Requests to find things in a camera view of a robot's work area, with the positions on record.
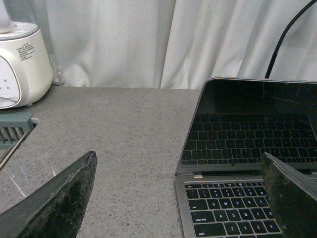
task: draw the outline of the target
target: laptop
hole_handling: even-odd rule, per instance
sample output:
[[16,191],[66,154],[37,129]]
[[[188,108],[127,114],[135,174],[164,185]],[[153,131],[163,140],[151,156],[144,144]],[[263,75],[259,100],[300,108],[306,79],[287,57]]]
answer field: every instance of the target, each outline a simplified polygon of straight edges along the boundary
[[212,78],[175,171],[185,238],[282,238],[260,173],[264,152],[317,175],[317,83]]

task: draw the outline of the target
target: white appliance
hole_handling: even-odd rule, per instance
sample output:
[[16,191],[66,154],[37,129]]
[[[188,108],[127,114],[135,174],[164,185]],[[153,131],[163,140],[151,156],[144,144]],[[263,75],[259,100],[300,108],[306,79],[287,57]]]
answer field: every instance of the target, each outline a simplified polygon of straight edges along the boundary
[[52,67],[38,25],[11,21],[0,0],[0,109],[34,103],[45,95],[52,80]]

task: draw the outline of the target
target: shift key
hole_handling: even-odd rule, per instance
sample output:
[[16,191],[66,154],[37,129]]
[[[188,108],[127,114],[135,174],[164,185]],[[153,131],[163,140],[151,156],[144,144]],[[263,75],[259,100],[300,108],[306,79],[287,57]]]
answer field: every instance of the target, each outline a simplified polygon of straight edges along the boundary
[[222,223],[213,224],[198,224],[194,225],[196,237],[212,237],[212,236],[225,236]]

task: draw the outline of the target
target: appliance control panel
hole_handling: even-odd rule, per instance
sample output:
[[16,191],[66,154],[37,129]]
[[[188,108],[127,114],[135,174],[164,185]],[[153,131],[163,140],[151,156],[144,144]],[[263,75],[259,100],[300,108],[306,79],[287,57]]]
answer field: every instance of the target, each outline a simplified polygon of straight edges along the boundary
[[0,56],[0,108],[15,105],[20,99],[19,84],[11,65]]

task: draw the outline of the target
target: laptop keyboard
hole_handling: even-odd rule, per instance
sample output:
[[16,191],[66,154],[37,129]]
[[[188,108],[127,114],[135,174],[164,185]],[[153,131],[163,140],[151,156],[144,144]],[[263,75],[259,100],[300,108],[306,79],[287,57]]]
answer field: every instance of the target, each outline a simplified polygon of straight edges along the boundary
[[305,115],[198,115],[183,165],[256,163],[268,152],[287,163],[317,162],[317,141]]
[[283,238],[263,182],[187,183],[196,237]]

